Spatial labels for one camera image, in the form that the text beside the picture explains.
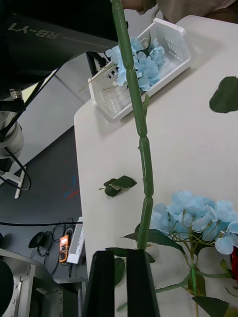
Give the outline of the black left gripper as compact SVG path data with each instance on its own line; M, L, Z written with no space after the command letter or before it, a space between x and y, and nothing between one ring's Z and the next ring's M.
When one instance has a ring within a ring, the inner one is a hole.
M108 0L3 0L0 86L25 89L85 52L118 41Z

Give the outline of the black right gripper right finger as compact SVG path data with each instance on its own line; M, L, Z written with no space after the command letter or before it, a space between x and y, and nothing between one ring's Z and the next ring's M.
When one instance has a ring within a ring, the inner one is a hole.
M160 316L149 258L144 250L127 251L126 286L129 317Z

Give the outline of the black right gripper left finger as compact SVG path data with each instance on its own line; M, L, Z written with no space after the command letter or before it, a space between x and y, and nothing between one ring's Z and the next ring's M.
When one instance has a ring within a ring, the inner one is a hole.
M82 315L115 315L115 264L112 251L97 251L92 258Z

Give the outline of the person's hand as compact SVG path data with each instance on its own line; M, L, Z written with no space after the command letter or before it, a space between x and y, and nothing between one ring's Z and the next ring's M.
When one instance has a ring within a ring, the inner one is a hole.
M144 5L142 0L122 0L121 1L123 9L130 9L136 11L143 11Z

